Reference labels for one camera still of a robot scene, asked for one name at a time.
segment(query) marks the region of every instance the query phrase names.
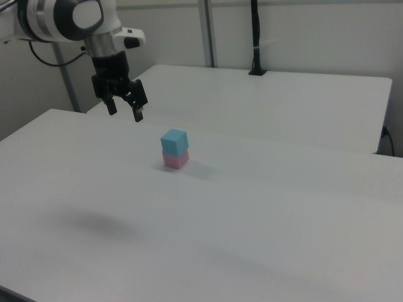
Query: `wall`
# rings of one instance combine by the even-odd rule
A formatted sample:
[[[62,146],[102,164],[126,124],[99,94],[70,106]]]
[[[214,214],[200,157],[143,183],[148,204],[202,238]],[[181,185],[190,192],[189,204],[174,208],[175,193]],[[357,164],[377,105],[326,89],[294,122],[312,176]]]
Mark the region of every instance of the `wall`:
[[[277,39],[261,51],[269,70],[393,79],[385,124],[403,157],[403,4],[260,5],[259,14],[261,40]],[[213,3],[213,27],[218,66],[250,69],[250,7]]]
[[[51,45],[34,46],[56,62]],[[50,108],[72,110],[60,70],[37,61],[27,42],[0,45],[0,58],[0,140]]]
[[[178,1],[170,1],[165,3],[164,8],[160,8],[156,0],[153,2],[155,5],[147,6],[137,5],[138,1],[131,2],[136,6],[120,6],[118,16],[124,27],[143,30],[147,42],[143,48],[127,51],[130,78],[137,77],[156,64],[206,65],[197,1],[186,1],[184,6],[175,5]],[[60,44],[67,59],[79,53],[81,45]],[[87,112],[99,103],[91,82],[91,76],[94,74],[92,61],[86,57],[69,66],[68,71],[81,111]]]

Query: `cable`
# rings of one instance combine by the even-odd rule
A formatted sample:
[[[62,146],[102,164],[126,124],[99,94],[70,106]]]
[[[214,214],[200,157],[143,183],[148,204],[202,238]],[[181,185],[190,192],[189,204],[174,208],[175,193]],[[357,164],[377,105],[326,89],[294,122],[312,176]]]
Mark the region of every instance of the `cable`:
[[[389,132],[389,127],[387,127],[387,126],[383,126],[380,137],[384,138],[385,136],[389,136],[390,146],[392,147],[392,156],[395,157],[395,146],[393,144],[392,136],[390,135],[390,132]]]
[[[10,6],[16,4],[18,2],[18,0],[12,0],[9,3],[5,4],[1,9],[0,9],[0,13],[2,11],[5,11],[6,9],[8,9]]]
[[[388,136],[389,136],[389,140],[390,140],[390,146],[392,146],[392,156],[395,157],[395,147],[393,145],[392,136],[390,135],[389,131],[388,131]]]
[[[71,63],[73,63],[73,62],[75,62],[75,61],[78,60],[79,58],[81,58],[83,55],[86,55],[86,54],[87,54],[86,52],[83,52],[83,53],[81,53],[80,55],[78,55],[77,57],[75,57],[74,59],[72,59],[72,60],[70,60],[70,61],[68,61],[68,62],[66,62],[66,63],[63,63],[63,64],[51,64],[51,63],[48,63],[48,62],[42,60],[42,59],[39,57],[39,55],[38,55],[38,54],[35,52],[35,50],[33,49],[32,42],[31,42],[31,41],[29,41],[28,43],[29,43],[29,45],[30,45],[31,52],[33,53],[33,55],[35,56],[35,58],[37,58],[41,63],[43,63],[43,64],[45,64],[45,65],[47,65],[47,66],[51,66],[51,67],[64,67],[64,66],[67,66],[67,65],[69,65],[69,64],[71,64]]]

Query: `stacked cubes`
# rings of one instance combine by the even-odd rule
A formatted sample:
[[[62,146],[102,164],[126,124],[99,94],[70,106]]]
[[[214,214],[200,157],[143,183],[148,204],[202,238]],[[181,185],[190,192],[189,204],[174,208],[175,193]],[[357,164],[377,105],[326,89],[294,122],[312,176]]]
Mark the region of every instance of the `stacked cubes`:
[[[189,160],[188,135],[185,131],[171,129],[161,137],[161,143],[165,166],[180,169]]]

